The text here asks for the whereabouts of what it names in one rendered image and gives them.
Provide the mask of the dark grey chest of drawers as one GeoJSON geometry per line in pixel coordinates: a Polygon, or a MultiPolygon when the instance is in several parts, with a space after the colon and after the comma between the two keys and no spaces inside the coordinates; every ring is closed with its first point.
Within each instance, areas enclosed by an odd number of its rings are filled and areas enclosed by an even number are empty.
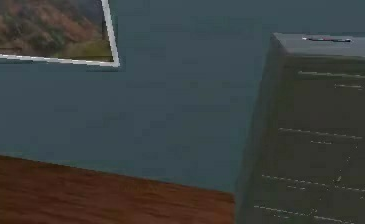
{"type": "Polygon", "coordinates": [[[234,224],[365,224],[365,37],[272,35],[234,224]]]}

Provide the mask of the thin grey red pen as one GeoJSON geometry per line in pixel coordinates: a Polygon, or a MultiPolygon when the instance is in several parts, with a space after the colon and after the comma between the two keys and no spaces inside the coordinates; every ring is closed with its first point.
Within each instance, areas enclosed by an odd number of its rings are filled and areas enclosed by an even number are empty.
{"type": "Polygon", "coordinates": [[[337,42],[337,43],[351,43],[351,39],[338,39],[338,38],[315,38],[315,37],[302,37],[302,40],[315,41],[315,42],[337,42]]]}

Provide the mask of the white framed landscape picture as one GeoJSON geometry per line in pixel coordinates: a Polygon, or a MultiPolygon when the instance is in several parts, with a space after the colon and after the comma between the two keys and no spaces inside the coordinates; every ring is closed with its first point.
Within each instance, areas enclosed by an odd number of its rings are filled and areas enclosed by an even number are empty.
{"type": "Polygon", "coordinates": [[[109,0],[0,0],[0,59],[117,68],[109,0]]]}

